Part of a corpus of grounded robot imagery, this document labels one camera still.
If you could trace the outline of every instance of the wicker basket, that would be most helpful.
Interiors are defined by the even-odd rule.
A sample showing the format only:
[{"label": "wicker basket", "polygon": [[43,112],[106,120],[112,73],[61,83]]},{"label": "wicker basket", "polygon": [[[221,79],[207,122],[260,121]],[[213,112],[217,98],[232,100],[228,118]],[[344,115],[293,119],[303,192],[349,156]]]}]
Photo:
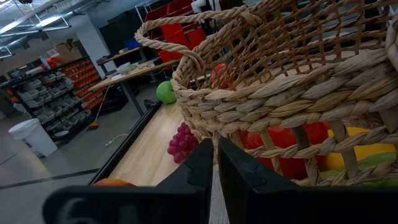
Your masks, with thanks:
[{"label": "wicker basket", "polygon": [[[212,138],[217,146],[224,136],[243,148],[238,130],[260,133],[265,146],[250,153],[270,158],[281,175],[279,156],[304,159],[308,178],[297,181],[299,185],[356,185],[398,172],[395,161],[359,170],[353,149],[377,142],[398,143],[394,118],[398,108],[393,108],[398,104],[398,74],[383,44],[386,24],[392,19],[389,5],[397,3],[311,1],[299,9],[296,1],[269,0],[227,11],[147,21],[135,38],[143,46],[184,54],[172,84],[184,119],[199,139]],[[365,16],[365,10],[382,8],[379,16]],[[226,25],[192,51],[143,37],[161,25],[207,18]],[[366,30],[370,24],[377,30]],[[355,32],[344,35],[349,28]],[[227,66],[217,72],[215,67],[221,63]],[[216,75],[210,77],[209,71]],[[231,79],[233,83],[222,89]],[[197,90],[190,89],[192,80]],[[356,126],[368,118],[372,124],[360,126],[372,131],[347,135],[343,120]],[[335,136],[311,146],[302,125],[315,122],[329,122]],[[292,128],[298,144],[276,148],[267,132],[269,126]],[[346,172],[323,180],[315,155],[331,152],[342,154]]]}]

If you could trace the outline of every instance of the wooden tabletop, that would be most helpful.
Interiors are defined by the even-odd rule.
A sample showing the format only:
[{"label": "wooden tabletop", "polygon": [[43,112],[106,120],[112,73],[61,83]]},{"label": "wooden tabletop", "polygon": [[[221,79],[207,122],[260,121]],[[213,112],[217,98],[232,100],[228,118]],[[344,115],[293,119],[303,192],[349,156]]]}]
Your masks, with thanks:
[{"label": "wooden tabletop", "polygon": [[139,186],[155,186],[168,177],[178,164],[167,153],[167,148],[181,122],[180,107],[176,103],[163,104],[109,178],[122,179]]},{"label": "wooden tabletop", "polygon": [[126,52],[124,52],[124,53],[115,55],[115,56],[113,56],[113,57],[111,57],[111,58],[106,59],[106,60],[103,61],[103,62],[97,63],[97,65],[105,64],[106,62],[110,62],[110,61],[115,60],[115,59],[117,59],[117,58],[119,58],[119,57],[123,57],[123,56],[125,56],[125,55],[127,55],[127,54],[136,52],[137,50],[139,50],[139,49],[141,49],[141,48],[142,48],[142,47],[136,47],[135,49],[131,49],[131,50],[128,50],[128,51],[126,51]]},{"label": "wooden tabletop", "polygon": [[170,65],[173,65],[173,64],[177,64],[177,63],[179,63],[179,61],[180,61],[179,59],[171,60],[169,62],[165,62],[165,63],[162,63],[160,65],[154,65],[153,61],[142,63],[142,64],[139,64],[136,69],[134,69],[133,71],[129,72],[128,74],[119,75],[119,76],[116,76],[116,77],[111,77],[111,78],[107,78],[105,80],[102,80],[101,82],[99,82],[96,85],[94,85],[91,88],[89,88],[88,91],[93,91],[93,90],[99,89],[99,88],[101,88],[103,86],[108,86],[108,85],[112,85],[112,84],[115,84],[115,83],[123,82],[123,81],[131,79],[131,78],[136,78],[138,76],[148,74],[149,72],[155,71],[157,69],[165,68],[167,66],[170,66]]}]

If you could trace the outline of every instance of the gray floor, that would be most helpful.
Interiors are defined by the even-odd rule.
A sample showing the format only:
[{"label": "gray floor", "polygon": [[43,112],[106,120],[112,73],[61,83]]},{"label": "gray floor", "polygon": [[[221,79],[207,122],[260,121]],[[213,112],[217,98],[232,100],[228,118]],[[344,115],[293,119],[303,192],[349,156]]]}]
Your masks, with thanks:
[{"label": "gray floor", "polygon": [[[155,100],[155,85],[140,86],[137,100],[146,111],[144,99]],[[13,116],[0,120],[0,223],[43,223],[41,207],[46,196],[60,187],[85,185],[125,139],[122,136],[109,147],[105,144],[120,134],[128,134],[129,128],[139,120],[132,103],[123,109],[100,116],[99,128],[82,131],[68,144],[60,146],[50,156],[39,159],[26,145],[15,140],[8,129],[25,120]],[[91,170],[91,174],[79,172]],[[59,180],[49,177],[77,175]]]}]

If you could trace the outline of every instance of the broom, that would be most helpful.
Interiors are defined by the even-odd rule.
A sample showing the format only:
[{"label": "broom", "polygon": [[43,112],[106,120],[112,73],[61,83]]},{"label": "broom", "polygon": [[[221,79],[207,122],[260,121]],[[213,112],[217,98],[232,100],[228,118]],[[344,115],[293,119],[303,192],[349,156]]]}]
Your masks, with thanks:
[{"label": "broom", "polygon": [[99,128],[99,125],[98,125],[98,123],[97,123],[96,121],[97,121],[97,119],[98,119],[98,115],[100,115],[100,111],[101,111],[101,108],[102,108],[102,104],[103,104],[104,101],[105,101],[106,94],[108,93],[108,90],[109,90],[110,87],[111,87],[111,85],[108,85],[108,88],[106,89],[104,98],[102,99],[101,106],[99,106],[99,110],[98,110],[98,112],[97,112],[97,116],[95,117],[94,122],[92,122],[92,124],[87,128],[87,131],[94,131],[94,130],[96,130],[97,128]]}]

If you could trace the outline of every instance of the white trash can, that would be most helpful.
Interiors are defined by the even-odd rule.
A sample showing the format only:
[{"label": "white trash can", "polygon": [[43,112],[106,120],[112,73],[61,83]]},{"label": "white trash can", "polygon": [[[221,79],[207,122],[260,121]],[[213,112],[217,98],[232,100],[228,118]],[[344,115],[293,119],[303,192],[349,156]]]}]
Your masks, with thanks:
[{"label": "white trash can", "polygon": [[15,139],[23,140],[38,157],[40,155],[49,156],[58,149],[50,136],[44,131],[37,118],[21,122],[12,127],[8,132]]}]

